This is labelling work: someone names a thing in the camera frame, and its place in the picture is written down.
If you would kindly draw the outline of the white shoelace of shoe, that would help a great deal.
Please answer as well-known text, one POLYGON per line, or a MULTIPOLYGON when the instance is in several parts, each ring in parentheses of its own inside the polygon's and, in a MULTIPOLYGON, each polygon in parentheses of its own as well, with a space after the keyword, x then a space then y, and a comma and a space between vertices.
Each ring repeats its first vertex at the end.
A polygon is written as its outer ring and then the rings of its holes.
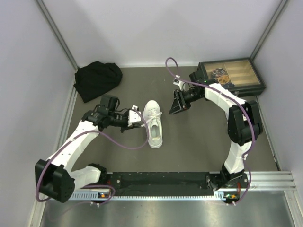
POLYGON ((145 120, 145 123, 141 125, 141 127, 144 127, 146 124, 150 127, 153 125, 156 125, 159 128, 162 128, 161 123, 161 115, 162 111, 159 107, 151 107, 151 108, 145 108, 143 111, 143 119, 145 120))

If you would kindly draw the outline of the white sneaker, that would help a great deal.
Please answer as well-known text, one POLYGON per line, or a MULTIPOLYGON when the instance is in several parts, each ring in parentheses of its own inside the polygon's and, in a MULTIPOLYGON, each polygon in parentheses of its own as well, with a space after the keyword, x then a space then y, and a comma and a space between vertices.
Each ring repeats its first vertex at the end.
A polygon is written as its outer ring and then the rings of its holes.
MULTIPOLYGON (((144 108, 151 108, 151 107, 154 107, 154 106, 160 108, 159 104, 156 101, 150 100, 150 101, 147 102, 147 104, 145 105, 144 108)), ((162 128, 159 128, 156 125, 153 125, 152 127, 150 127, 150 126, 151 126, 151 124, 148 126, 148 130, 149 130, 148 143, 149 143, 151 148, 160 148, 162 146, 162 143, 163 143, 162 128)))

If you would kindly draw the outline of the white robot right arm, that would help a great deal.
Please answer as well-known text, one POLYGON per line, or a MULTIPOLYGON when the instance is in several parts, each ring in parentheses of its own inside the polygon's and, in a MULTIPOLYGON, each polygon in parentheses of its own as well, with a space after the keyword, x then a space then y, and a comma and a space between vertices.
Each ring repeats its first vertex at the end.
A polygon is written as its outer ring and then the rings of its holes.
POLYGON ((204 80, 197 75, 197 72, 190 75, 191 80, 188 83, 192 87, 188 90, 183 88, 187 81, 179 75, 173 76, 174 85, 178 89, 174 90, 174 100, 169 112, 177 114, 188 110, 192 102, 201 98, 212 101, 225 112, 231 146, 219 177, 208 179, 208 184, 213 190, 223 186, 232 187, 243 176, 246 158, 263 132, 258 103, 238 98, 215 79, 204 80))

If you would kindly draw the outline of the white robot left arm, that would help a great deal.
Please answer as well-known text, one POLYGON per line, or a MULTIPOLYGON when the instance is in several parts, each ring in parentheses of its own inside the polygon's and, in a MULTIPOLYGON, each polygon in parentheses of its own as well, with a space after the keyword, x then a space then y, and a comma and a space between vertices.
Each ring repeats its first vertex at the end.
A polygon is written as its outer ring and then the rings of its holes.
POLYGON ((83 169, 72 168, 86 147, 109 126, 119 127, 121 132, 140 128, 143 124, 139 107, 118 110, 120 100, 116 96, 103 95, 93 110, 87 111, 77 128, 64 144, 47 160, 35 165, 36 200, 39 195, 65 203, 73 192, 81 188, 105 188, 110 186, 109 173, 98 164, 83 169))

